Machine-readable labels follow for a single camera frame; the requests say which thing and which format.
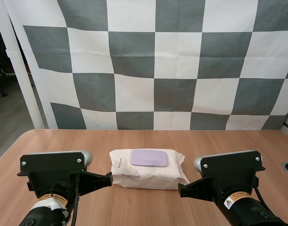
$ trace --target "purple plastic lid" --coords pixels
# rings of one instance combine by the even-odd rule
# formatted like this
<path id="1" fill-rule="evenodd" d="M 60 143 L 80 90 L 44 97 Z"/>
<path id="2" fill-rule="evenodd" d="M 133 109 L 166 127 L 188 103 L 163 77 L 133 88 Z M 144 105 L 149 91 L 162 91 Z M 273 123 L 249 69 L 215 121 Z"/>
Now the purple plastic lid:
<path id="1" fill-rule="evenodd" d="M 130 164 L 136 166 L 168 166 L 167 153 L 150 149 L 135 149 L 130 153 Z"/>

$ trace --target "black office chair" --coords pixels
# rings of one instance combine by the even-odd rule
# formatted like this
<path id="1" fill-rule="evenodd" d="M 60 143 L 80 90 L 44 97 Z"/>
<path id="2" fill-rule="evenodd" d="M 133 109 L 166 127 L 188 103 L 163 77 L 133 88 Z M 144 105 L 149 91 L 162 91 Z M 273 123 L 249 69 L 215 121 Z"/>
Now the black office chair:
<path id="1" fill-rule="evenodd" d="M 0 33 L 0 91 L 3 97 L 6 97 L 8 93 L 6 88 L 10 81 L 17 82 L 16 76 L 7 76 L 7 69 L 12 66 L 10 59 L 6 54 L 6 47 L 3 42 L 3 38 Z"/>

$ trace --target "warning label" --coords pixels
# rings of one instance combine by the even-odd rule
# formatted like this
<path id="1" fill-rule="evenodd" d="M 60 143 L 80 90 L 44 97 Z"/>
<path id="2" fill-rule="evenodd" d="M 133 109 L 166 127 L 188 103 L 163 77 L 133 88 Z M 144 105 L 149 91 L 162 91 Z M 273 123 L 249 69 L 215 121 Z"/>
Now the warning label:
<path id="1" fill-rule="evenodd" d="M 51 194 L 45 194 L 45 195 L 43 195 L 42 197 L 39 198 L 39 201 L 42 201 L 42 200 L 45 200 L 45 199 L 48 199 L 48 198 L 51 198 L 51 197 L 52 197 Z M 62 196 L 60 196 L 58 194 L 53 194 L 53 198 L 55 198 L 57 201 L 59 201 L 64 206 L 66 206 L 67 203 L 68 203 L 68 201 L 64 197 L 62 197 Z"/>
<path id="2" fill-rule="evenodd" d="M 235 192 L 224 201 L 224 205 L 229 210 L 236 201 L 243 198 L 252 198 L 252 196 L 247 192 Z"/>

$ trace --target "black and white checkerboard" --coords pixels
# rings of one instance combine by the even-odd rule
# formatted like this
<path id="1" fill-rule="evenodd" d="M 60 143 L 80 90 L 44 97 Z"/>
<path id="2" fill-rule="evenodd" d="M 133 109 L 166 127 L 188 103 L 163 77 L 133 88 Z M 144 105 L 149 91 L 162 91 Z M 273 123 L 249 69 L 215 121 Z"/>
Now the black and white checkerboard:
<path id="1" fill-rule="evenodd" d="M 5 0 L 50 127 L 279 129 L 288 0 Z"/>

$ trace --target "wooden table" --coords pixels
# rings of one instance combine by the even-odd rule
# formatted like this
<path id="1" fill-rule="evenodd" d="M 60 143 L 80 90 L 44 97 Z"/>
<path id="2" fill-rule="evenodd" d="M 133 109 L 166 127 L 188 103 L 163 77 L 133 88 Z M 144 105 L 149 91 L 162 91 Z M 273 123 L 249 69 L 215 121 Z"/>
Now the wooden table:
<path id="1" fill-rule="evenodd" d="M 89 172 L 111 170 L 109 152 L 120 148 L 171 148 L 186 156 L 189 181 L 200 178 L 192 165 L 197 156 L 258 150 L 263 166 L 259 189 L 272 211 L 288 223 L 288 137 L 281 131 L 126 131 L 31 130 L 0 159 L 0 226 L 15 226 L 37 201 L 18 177 L 19 158 L 26 153 L 89 150 Z M 180 198 L 178 191 L 106 187 L 80 198 L 77 226 L 228 226 L 214 203 Z"/>

